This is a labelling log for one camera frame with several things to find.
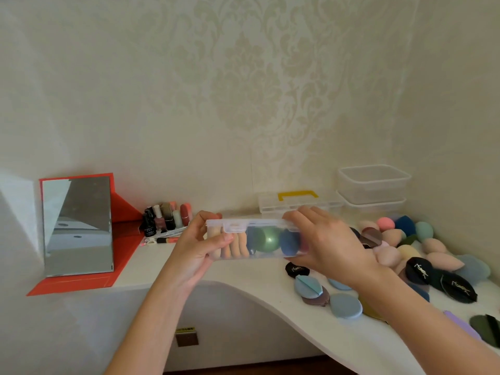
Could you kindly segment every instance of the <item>rectangular mirror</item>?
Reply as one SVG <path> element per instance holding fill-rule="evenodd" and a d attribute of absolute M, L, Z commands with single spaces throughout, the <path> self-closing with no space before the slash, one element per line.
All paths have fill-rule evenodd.
<path fill-rule="evenodd" d="M 113 271 L 108 176 L 43 180 L 47 277 Z"/>

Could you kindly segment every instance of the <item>forearm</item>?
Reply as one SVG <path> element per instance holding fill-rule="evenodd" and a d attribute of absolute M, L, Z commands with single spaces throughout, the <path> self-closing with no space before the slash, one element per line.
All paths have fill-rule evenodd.
<path fill-rule="evenodd" d="M 493 374 L 500 358 L 426 302 L 389 268 L 355 287 L 399 334 L 428 375 Z"/>
<path fill-rule="evenodd" d="M 190 290 L 164 268 L 146 295 L 105 375 L 163 373 L 180 313 Z"/>

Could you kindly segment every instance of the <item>gold logo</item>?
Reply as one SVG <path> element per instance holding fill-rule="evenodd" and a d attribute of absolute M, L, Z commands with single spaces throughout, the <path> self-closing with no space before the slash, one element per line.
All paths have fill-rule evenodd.
<path fill-rule="evenodd" d="M 422 268 L 421 265 L 416 264 L 414 267 L 422 273 L 424 279 L 428 277 L 427 272 Z"/>
<path fill-rule="evenodd" d="M 454 285 L 457 288 L 460 288 L 461 290 L 463 290 L 467 294 L 467 296 L 469 296 L 470 290 L 468 290 L 467 288 L 465 288 L 463 285 L 460 285 L 460 284 L 458 284 L 455 281 L 452 282 L 452 285 Z"/>

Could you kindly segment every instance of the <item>wallpaper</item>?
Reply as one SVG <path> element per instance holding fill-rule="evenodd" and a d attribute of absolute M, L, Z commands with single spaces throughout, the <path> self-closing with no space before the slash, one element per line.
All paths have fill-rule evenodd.
<path fill-rule="evenodd" d="M 408 211 L 500 282 L 500 0 L 420 0 L 391 161 Z"/>
<path fill-rule="evenodd" d="M 390 153 L 417 1 L 2 0 L 8 133 L 49 163 L 15 172 L 113 171 L 140 207 L 331 187 Z"/>

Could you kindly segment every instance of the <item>dark brown floor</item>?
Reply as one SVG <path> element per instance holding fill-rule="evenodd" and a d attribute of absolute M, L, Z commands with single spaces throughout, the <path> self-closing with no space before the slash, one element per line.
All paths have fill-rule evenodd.
<path fill-rule="evenodd" d="M 266 362 L 256 365 L 229 366 L 217 368 L 205 368 L 203 370 L 165 372 L 167 375 L 303 375 L 311 373 L 315 375 L 353 375 L 348 368 L 331 359 L 327 355 L 320 357 L 281 360 L 278 362 Z"/>

